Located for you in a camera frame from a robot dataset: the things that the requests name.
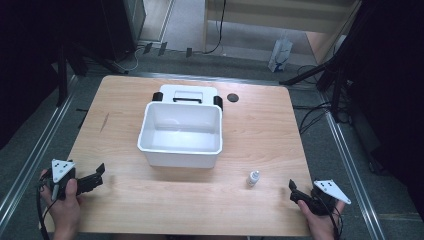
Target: human hand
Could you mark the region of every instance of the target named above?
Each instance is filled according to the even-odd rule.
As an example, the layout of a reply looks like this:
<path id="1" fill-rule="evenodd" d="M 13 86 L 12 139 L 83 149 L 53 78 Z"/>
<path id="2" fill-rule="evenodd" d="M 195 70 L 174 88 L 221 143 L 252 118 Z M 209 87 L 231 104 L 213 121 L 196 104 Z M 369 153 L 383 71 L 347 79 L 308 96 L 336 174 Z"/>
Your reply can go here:
<path id="1" fill-rule="evenodd" d="M 53 204 L 52 193 L 47 186 L 43 189 L 40 194 L 47 206 L 50 206 Z M 70 179 L 66 185 L 65 200 L 57 200 L 49 210 L 55 225 L 54 239 L 56 240 L 74 239 L 77 235 L 81 213 L 80 202 L 76 197 L 77 189 L 76 179 Z"/>
<path id="2" fill-rule="evenodd" d="M 330 216 L 317 216 L 311 212 L 308 205 L 302 200 L 297 201 L 297 205 L 302 211 L 303 215 L 306 218 L 306 221 L 309 225 L 309 230 L 311 231 L 312 238 L 315 240 L 327 240 L 335 239 L 334 236 L 334 225 L 330 219 Z M 333 217 L 336 224 L 339 223 L 339 214 L 342 214 L 345 203 L 338 201 L 336 204 L 336 209 L 334 209 Z"/>

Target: gray floor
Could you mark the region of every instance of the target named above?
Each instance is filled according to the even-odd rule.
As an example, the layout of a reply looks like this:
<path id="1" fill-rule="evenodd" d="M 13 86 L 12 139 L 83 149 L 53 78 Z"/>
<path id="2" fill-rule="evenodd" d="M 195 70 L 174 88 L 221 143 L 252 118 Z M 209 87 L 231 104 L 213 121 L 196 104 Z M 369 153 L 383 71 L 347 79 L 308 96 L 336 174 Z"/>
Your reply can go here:
<path id="1" fill-rule="evenodd" d="M 176 1 L 176 6 L 178 2 L 184 3 L 183 0 Z M 172 29 L 172 26 L 168 26 L 168 30 L 171 32 L 170 29 Z M 277 85 L 279 80 L 286 80 L 296 76 L 298 69 L 302 65 L 311 64 L 311 50 L 302 33 L 296 33 L 296 36 L 293 35 L 292 39 L 294 42 L 293 53 L 298 54 L 300 57 L 290 62 L 285 72 L 272 73 L 267 68 L 268 60 L 246 59 L 241 58 L 242 55 L 239 55 L 240 58 L 233 58 L 224 57 L 222 54 L 219 54 L 219 56 L 196 54 L 190 58 L 186 58 L 184 52 L 167 51 L 165 55 L 158 56 L 158 50 L 152 49 L 150 53 L 145 55 L 141 51 L 137 53 L 139 59 L 138 67 L 130 71 L 130 75 L 143 76 L 146 73 L 157 73 L 154 76 L 170 76 L 172 78 L 180 77 L 180 75 L 207 76 L 208 79 L 212 80 Z M 13 214 L 5 214 L 5 216 L 11 216 L 10 219 L 2 218 L 2 226 L 5 226 L 5 228 L 0 229 L 0 239 L 41 239 L 41 235 L 39 235 L 37 230 L 34 188 L 38 174 L 42 168 L 49 166 L 51 159 L 67 159 L 78 135 L 78 126 L 84 118 L 84 112 L 76 111 L 76 109 L 90 108 L 101 79 L 110 74 L 107 70 L 90 60 L 87 60 L 87 63 L 89 65 L 88 74 L 85 77 L 76 77 L 72 81 L 72 83 L 75 83 L 75 87 L 67 111 L 62 122 L 52 135 L 51 141 L 48 142 L 46 150 L 38 155 L 40 163 L 36 164 L 33 172 L 29 174 L 29 183 L 23 186 L 26 190 L 17 199 L 19 201 L 16 202 L 16 205 L 12 206 L 10 211 L 7 212 L 7 214 L 11 212 Z M 132 56 L 129 56 L 125 61 L 120 62 L 120 65 L 126 68 L 132 68 L 136 65 L 136 60 Z M 307 68 L 302 68 L 300 72 L 305 71 Z M 316 106 L 323 101 L 321 93 L 315 90 L 314 85 L 306 82 L 290 87 L 289 91 L 293 105 Z M 0 176 L 3 177 L 3 182 L 0 185 L 0 198 L 2 202 L 8 193 L 14 194 L 14 192 L 10 192 L 9 190 L 12 189 L 15 179 L 17 179 L 20 170 L 25 167 L 24 164 L 29 156 L 32 156 L 31 151 L 49 123 L 50 117 L 55 111 L 60 110 L 55 108 L 56 100 L 57 91 L 53 92 L 40 105 L 39 109 L 19 129 L 10 143 L 0 150 L 0 163 L 2 164 Z M 305 110 L 295 110 L 296 119 L 299 124 L 305 114 Z M 352 185 L 352 178 L 346 170 L 345 162 L 340 154 L 339 146 L 334 139 L 330 126 L 324 117 L 301 135 L 311 179 L 334 179 L 352 200 L 353 203 L 347 206 L 343 213 L 343 238 L 373 239 L 371 237 L 373 235 L 370 234 L 369 227 L 366 224 L 366 215 L 360 206 L 362 199 L 356 192 L 354 185 Z M 405 187 L 390 175 L 377 176 L 371 173 L 368 169 L 368 161 L 365 153 L 355 134 L 354 127 L 348 124 L 339 124 L 337 126 L 340 127 L 343 133 L 353 159 L 353 164 L 358 171 L 360 181 L 366 188 L 366 193 L 378 216 L 378 221 L 381 224 L 385 238 L 424 239 L 423 222 L 416 213 Z M 78 239 L 110 238 L 111 236 L 108 234 L 80 234 L 78 236 Z M 308 238 L 276 237 L 275 239 Z"/>

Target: black cable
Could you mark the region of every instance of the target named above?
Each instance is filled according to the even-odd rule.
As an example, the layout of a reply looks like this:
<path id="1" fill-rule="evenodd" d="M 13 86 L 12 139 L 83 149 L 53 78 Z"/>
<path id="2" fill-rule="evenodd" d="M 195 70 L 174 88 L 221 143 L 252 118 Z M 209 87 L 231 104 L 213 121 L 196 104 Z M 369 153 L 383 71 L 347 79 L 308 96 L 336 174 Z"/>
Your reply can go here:
<path id="1" fill-rule="evenodd" d="M 331 222 L 333 223 L 333 227 L 334 227 L 334 239 L 335 240 L 339 240 L 340 239 L 340 234 L 339 234 L 339 228 L 337 227 L 336 221 L 334 220 L 333 217 L 333 213 L 330 212 L 330 209 L 328 209 L 327 205 L 324 203 L 324 201 L 322 200 L 322 198 L 320 198 L 318 195 L 314 194 L 316 198 L 318 198 L 321 202 L 321 204 L 325 207 L 325 209 L 328 212 L 328 216 L 330 216 Z"/>
<path id="2" fill-rule="evenodd" d="M 219 41 L 218 44 L 216 45 L 216 47 L 209 51 L 209 52 L 204 52 L 203 54 L 209 54 L 209 53 L 213 53 L 219 46 L 219 44 L 221 44 L 221 39 L 222 39 L 222 22 L 224 21 L 224 13 L 225 13 L 225 5 L 227 4 L 227 0 L 224 0 L 224 7 L 222 8 L 222 16 L 221 16 L 221 25 L 219 27 Z"/>
<path id="3" fill-rule="evenodd" d="M 313 108 L 316 108 L 316 106 L 300 106 L 300 105 L 292 105 L 293 109 L 296 110 L 311 110 Z"/>
<path id="4" fill-rule="evenodd" d="M 41 211 L 41 195 L 40 195 L 40 191 L 42 191 L 42 189 L 43 189 L 43 186 L 39 186 L 36 189 L 37 190 L 36 198 L 37 198 L 38 221 L 40 222 L 40 232 L 41 232 L 41 235 L 43 236 L 43 239 L 44 240 L 50 240 L 49 234 L 47 233 L 46 225 L 44 224 L 43 213 Z"/>
<path id="5" fill-rule="evenodd" d="M 339 236 L 341 236 L 342 235 L 342 233 L 343 233 L 343 218 L 342 218 L 342 215 L 340 214 L 340 212 L 339 212 L 339 209 L 337 209 L 336 207 L 334 207 L 334 209 L 336 210 L 336 212 L 337 212 L 337 216 L 339 217 L 339 220 L 340 220 L 340 231 L 339 231 Z"/>
<path id="6" fill-rule="evenodd" d="M 312 109 L 310 109 L 309 110 L 309 112 L 308 113 L 306 113 L 306 115 L 303 117 L 303 119 L 302 119 L 302 122 L 300 123 L 300 126 L 299 126 L 299 133 L 300 134 L 303 134 L 309 127 L 311 127 L 313 124 L 315 124 L 316 122 L 318 122 L 319 121 L 319 119 L 321 119 L 322 118 L 322 116 L 323 116 L 323 114 L 321 114 L 320 116 L 318 116 L 317 118 L 315 118 L 315 119 L 313 119 L 312 121 L 311 121 L 311 123 L 309 123 L 307 126 L 305 126 L 305 128 L 303 127 L 303 124 L 305 123 L 305 121 L 306 121 L 306 118 L 309 116 L 309 114 L 311 114 L 312 112 L 314 112 L 314 111 L 316 111 L 316 110 L 318 110 L 318 109 L 322 109 L 322 108 L 329 108 L 330 106 L 324 106 L 324 105 L 326 105 L 326 104 L 329 104 L 330 102 L 325 102 L 325 103 L 321 103 L 321 104 L 319 104 L 318 106 L 316 106 L 316 107 L 313 107 Z"/>
<path id="7" fill-rule="evenodd" d="M 300 73 L 299 73 L 300 72 L 300 69 L 305 68 L 305 67 L 316 67 L 316 66 L 315 65 L 303 65 L 303 66 L 299 67 L 297 69 L 297 76 L 300 75 Z M 306 78 L 303 81 L 305 81 L 306 83 L 309 83 L 309 84 L 316 84 L 318 82 L 318 79 L 315 77 L 315 75 L 313 77 L 315 79 L 315 82 L 314 83 L 307 81 Z"/>
<path id="8" fill-rule="evenodd" d="M 56 200 L 54 200 L 54 202 L 52 202 L 52 204 L 46 209 L 46 212 L 44 212 L 44 215 L 43 215 L 43 221 L 46 219 L 46 215 L 47 215 L 47 213 L 49 212 L 49 210 L 50 210 L 50 208 L 52 208 L 53 207 L 53 205 L 56 203 L 56 201 L 57 201 L 57 199 Z"/>
<path id="9" fill-rule="evenodd" d="M 318 115 L 318 117 L 312 119 L 312 121 L 306 125 L 305 127 L 303 127 L 301 130 L 299 130 L 300 134 L 303 134 L 306 132 L 306 130 L 308 130 L 310 127 L 312 127 L 315 123 L 317 123 L 319 120 L 321 120 L 321 118 L 326 114 L 330 112 L 330 110 L 326 109 L 325 112 L 321 113 L 320 115 Z"/>
<path id="10" fill-rule="evenodd" d="M 214 4 L 214 10 L 215 10 L 215 17 L 217 17 L 217 15 L 218 15 L 218 13 L 217 13 L 217 11 L 216 11 L 216 9 L 217 9 L 217 7 L 216 7 L 216 0 L 214 0 L 213 1 L 213 4 Z M 215 21 L 215 28 L 216 28 L 216 32 L 218 33 L 218 34 L 221 34 L 221 31 L 219 30 L 219 28 L 218 28 L 218 21 Z M 221 53 L 224 51 L 224 47 L 221 45 Z"/>

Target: glass vial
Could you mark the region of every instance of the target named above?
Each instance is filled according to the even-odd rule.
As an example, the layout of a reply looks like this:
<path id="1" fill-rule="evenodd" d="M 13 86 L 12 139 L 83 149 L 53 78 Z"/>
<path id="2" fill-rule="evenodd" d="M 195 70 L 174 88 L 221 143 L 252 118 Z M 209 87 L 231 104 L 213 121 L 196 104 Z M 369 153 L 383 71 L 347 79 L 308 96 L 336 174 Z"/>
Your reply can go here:
<path id="1" fill-rule="evenodd" d="M 259 171 L 253 171 L 249 174 L 246 182 L 249 186 L 253 187 L 259 180 Z"/>

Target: white plastic bin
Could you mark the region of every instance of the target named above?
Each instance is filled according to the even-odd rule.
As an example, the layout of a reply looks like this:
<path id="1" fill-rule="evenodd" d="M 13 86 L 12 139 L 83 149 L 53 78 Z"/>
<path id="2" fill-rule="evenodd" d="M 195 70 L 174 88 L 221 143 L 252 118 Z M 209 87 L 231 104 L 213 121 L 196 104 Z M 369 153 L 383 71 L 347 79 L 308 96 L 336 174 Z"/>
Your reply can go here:
<path id="1" fill-rule="evenodd" d="M 222 110 L 216 105 L 151 102 L 138 148 L 152 166 L 212 168 L 222 150 Z"/>

